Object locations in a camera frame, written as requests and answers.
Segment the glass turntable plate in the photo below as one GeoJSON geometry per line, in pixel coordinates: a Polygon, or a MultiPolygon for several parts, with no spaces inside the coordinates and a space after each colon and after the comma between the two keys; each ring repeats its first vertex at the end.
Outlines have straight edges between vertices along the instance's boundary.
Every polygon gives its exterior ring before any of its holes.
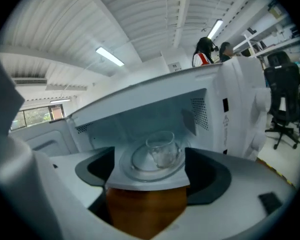
{"type": "Polygon", "coordinates": [[[169,168],[158,168],[151,154],[148,153],[146,138],[131,143],[123,152],[119,166],[124,174],[139,182],[156,182],[168,178],[185,165],[185,148],[190,147],[186,139],[175,138],[178,154],[169,168]]]}

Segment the ceiling light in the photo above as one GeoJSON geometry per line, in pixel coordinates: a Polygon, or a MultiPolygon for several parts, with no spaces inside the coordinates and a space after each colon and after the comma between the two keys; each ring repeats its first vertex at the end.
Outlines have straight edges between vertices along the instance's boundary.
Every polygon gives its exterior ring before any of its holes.
{"type": "Polygon", "coordinates": [[[224,23],[224,21],[222,19],[217,19],[216,22],[214,23],[213,27],[211,28],[209,34],[208,34],[208,38],[212,39],[212,37],[215,35],[215,33],[217,32],[217,30],[220,28],[220,26],[222,25],[222,23],[224,23]]]}
{"type": "Polygon", "coordinates": [[[95,52],[102,55],[103,57],[106,57],[109,61],[112,61],[113,63],[117,64],[119,67],[124,65],[124,63],[121,60],[113,56],[110,52],[106,51],[102,47],[96,49],[95,52]]]}
{"type": "Polygon", "coordinates": [[[57,99],[57,100],[53,100],[53,101],[50,101],[50,103],[60,103],[60,102],[69,102],[71,101],[70,98],[66,98],[66,99],[57,99]]]}

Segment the glass cup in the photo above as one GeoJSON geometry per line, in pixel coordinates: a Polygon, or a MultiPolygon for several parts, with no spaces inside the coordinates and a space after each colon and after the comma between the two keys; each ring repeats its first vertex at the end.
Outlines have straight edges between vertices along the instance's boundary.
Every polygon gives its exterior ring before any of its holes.
{"type": "Polygon", "coordinates": [[[160,169],[172,166],[178,154],[175,135],[172,131],[158,131],[145,141],[149,154],[160,169]]]}

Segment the white corrugated ceiling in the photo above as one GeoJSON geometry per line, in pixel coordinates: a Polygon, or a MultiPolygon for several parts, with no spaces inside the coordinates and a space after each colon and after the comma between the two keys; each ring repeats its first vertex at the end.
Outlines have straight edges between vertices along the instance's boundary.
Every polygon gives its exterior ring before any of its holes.
{"type": "Polygon", "coordinates": [[[123,70],[96,48],[129,68],[159,57],[162,49],[194,46],[236,1],[22,0],[0,34],[0,60],[14,78],[89,87],[123,70]]]}

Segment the woman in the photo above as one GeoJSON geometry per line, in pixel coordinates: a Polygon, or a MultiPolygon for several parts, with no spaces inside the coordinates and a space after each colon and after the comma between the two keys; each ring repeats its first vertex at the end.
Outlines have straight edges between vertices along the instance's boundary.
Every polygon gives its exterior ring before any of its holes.
{"type": "Polygon", "coordinates": [[[229,42],[223,42],[219,50],[220,62],[226,62],[234,55],[234,49],[229,42]]]}
{"type": "Polygon", "coordinates": [[[192,66],[200,67],[206,64],[213,64],[211,52],[213,51],[213,43],[210,38],[202,37],[196,44],[195,52],[192,56],[192,66]]]}

